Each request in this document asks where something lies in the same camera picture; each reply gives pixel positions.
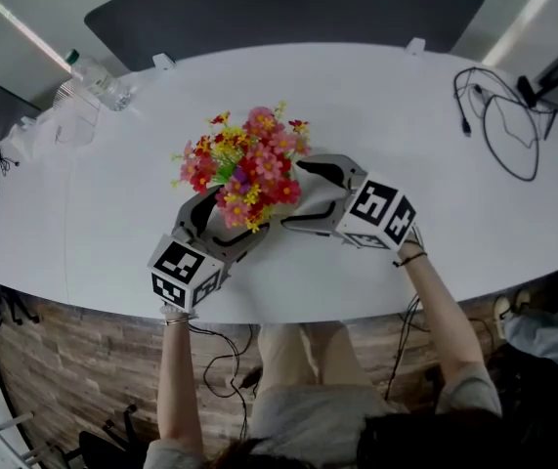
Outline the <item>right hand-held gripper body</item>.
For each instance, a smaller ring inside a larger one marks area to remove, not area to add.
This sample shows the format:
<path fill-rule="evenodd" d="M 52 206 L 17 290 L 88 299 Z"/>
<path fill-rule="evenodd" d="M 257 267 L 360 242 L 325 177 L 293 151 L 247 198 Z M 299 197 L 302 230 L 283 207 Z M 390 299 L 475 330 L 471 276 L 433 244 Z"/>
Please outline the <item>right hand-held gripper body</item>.
<path fill-rule="evenodd" d="M 408 196 L 370 172 L 354 192 L 335 232 L 359 248 L 399 250 L 415 218 Z"/>

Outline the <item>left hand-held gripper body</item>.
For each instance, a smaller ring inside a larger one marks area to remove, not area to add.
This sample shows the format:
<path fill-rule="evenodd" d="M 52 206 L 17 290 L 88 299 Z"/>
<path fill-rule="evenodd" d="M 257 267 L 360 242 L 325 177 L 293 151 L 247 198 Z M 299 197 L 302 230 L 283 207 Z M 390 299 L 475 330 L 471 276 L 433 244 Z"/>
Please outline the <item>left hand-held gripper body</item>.
<path fill-rule="evenodd" d="M 233 261 L 234 255 L 214 239 L 177 226 L 161 238 L 150 257 L 152 292 L 175 310 L 194 312 L 221 287 Z"/>

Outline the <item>colourful flowers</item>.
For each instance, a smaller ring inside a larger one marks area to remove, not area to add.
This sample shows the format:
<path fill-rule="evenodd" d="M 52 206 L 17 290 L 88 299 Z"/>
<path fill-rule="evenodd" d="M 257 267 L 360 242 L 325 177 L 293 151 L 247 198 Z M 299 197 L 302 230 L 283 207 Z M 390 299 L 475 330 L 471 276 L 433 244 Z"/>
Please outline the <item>colourful flowers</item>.
<path fill-rule="evenodd" d="M 241 124 L 228 111 L 208 118 L 208 131 L 171 156 L 179 164 L 171 186 L 188 184 L 202 196 L 217 186 L 225 226 L 259 232 L 302 194 L 295 163 L 310 153 L 310 123 L 285 119 L 286 107 L 254 107 Z"/>

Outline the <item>person's right forearm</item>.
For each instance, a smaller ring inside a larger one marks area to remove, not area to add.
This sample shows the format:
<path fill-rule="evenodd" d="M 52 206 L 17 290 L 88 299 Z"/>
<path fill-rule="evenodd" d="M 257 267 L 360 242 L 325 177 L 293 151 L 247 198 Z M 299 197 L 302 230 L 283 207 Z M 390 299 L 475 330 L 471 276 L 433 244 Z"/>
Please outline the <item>person's right forearm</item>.
<path fill-rule="evenodd" d="M 421 300 L 446 382 L 470 365 L 483 364 L 475 330 L 414 234 L 408 235 L 398 256 Z"/>

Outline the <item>person's left forearm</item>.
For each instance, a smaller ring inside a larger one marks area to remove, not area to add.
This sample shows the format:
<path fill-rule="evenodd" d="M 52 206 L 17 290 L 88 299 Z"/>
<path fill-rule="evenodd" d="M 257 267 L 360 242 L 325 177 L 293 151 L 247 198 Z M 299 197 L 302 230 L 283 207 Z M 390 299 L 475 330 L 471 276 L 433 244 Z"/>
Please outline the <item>person's left forearm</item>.
<path fill-rule="evenodd" d="M 156 408 L 159 436 L 203 455 L 189 328 L 191 316 L 171 306 L 164 306 L 161 313 L 165 327 Z"/>

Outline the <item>white oval table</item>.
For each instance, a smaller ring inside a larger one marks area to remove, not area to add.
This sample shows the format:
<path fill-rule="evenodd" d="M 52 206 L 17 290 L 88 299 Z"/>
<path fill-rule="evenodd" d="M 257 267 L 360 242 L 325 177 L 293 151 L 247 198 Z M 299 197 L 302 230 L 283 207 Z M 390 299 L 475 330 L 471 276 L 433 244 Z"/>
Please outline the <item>white oval table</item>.
<path fill-rule="evenodd" d="M 461 130 L 461 58 L 355 44 L 238 49 L 132 73 L 93 141 L 59 144 L 0 179 L 0 284 L 64 304 L 155 318 L 150 256 L 191 195 L 173 153 L 223 111 L 287 103 L 315 149 L 350 156 L 414 203 L 429 259 L 467 300 L 558 271 L 558 122 L 532 153 L 520 109 Z"/>

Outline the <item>wide dark grey desk partition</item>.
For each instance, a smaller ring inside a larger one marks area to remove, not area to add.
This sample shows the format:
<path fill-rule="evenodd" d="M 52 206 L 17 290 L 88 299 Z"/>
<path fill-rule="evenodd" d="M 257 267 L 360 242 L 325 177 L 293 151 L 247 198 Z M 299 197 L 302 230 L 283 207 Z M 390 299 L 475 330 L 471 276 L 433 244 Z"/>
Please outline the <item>wide dark grey desk partition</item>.
<path fill-rule="evenodd" d="M 447 53 L 485 0 L 110 0 L 84 22 L 129 70 L 289 43 L 405 46 Z"/>

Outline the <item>person's beige trouser legs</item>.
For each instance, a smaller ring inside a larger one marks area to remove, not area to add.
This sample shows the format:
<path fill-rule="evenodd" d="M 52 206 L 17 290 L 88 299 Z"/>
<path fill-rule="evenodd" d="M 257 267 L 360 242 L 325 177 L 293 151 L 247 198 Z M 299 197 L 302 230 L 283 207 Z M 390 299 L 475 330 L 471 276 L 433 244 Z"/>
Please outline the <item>person's beige trouser legs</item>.
<path fill-rule="evenodd" d="M 340 321 L 264 324 L 257 338 L 259 392 L 292 386 L 367 386 L 348 329 Z"/>

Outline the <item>clear plastic cup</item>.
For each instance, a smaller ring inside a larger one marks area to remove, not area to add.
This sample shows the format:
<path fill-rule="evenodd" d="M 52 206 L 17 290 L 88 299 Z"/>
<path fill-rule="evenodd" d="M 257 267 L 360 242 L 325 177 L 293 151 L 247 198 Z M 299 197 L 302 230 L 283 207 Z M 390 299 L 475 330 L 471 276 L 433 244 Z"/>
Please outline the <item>clear plastic cup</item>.
<path fill-rule="evenodd" d="M 62 84 L 53 100 L 54 120 L 58 124 L 56 143 L 80 148 L 95 135 L 101 103 L 73 80 Z"/>

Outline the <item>clear bottle with green cap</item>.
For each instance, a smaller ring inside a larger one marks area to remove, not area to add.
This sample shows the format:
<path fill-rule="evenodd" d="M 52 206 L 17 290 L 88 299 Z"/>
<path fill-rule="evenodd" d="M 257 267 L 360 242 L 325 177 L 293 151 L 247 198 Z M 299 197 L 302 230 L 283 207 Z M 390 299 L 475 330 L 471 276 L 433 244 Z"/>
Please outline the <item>clear bottle with green cap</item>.
<path fill-rule="evenodd" d="M 90 56 L 70 50 L 65 56 L 74 81 L 112 111 L 126 109 L 132 100 L 131 88 Z"/>

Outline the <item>clear plastic bag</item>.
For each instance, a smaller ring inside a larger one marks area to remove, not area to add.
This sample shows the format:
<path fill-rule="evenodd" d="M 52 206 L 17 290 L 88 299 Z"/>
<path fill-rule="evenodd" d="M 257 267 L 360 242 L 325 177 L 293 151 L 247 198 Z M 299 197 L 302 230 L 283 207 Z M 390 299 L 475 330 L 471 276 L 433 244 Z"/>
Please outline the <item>clear plastic bag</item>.
<path fill-rule="evenodd" d="M 36 158 L 55 146 L 58 128 L 55 113 L 49 109 L 37 118 L 24 116 L 12 127 L 9 141 L 24 156 Z"/>

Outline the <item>person's grey shirt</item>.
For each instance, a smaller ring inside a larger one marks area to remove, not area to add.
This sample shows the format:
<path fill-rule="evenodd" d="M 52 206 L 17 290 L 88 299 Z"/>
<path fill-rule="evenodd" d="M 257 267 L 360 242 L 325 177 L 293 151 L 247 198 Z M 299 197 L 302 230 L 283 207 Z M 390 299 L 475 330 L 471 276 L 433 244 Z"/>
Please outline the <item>person's grey shirt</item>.
<path fill-rule="evenodd" d="M 251 436 L 231 445 L 220 464 L 234 469 L 278 466 L 384 469 L 407 457 L 457 464 L 496 438 L 499 397 L 480 364 L 462 370 L 441 391 L 432 413 L 409 413 L 367 386 L 292 386 L 261 393 Z M 148 448 L 144 469 L 206 469 L 209 462 L 175 440 Z"/>

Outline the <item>black office chair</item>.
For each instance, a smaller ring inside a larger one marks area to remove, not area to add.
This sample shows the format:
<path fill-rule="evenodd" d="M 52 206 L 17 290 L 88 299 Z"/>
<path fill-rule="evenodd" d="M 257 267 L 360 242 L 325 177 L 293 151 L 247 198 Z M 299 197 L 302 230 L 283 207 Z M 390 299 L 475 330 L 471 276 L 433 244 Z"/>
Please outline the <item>black office chair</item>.
<path fill-rule="evenodd" d="M 87 469 L 144 469 L 149 445 L 135 431 L 132 414 L 136 411 L 130 404 L 123 412 L 125 438 L 113 432 L 111 419 L 103 426 L 108 440 L 87 431 L 79 434 L 80 454 Z"/>

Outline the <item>white light strip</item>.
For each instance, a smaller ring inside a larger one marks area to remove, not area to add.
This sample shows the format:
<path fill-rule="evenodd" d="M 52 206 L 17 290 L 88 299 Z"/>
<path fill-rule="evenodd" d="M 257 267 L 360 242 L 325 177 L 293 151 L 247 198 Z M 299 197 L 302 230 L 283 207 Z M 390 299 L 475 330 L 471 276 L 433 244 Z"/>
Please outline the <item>white light strip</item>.
<path fill-rule="evenodd" d="M 65 59 L 1 2 L 0 16 L 32 45 L 34 45 L 40 52 L 42 52 L 45 56 L 52 60 L 59 68 L 61 68 L 67 74 L 71 74 L 70 65 L 65 61 Z"/>

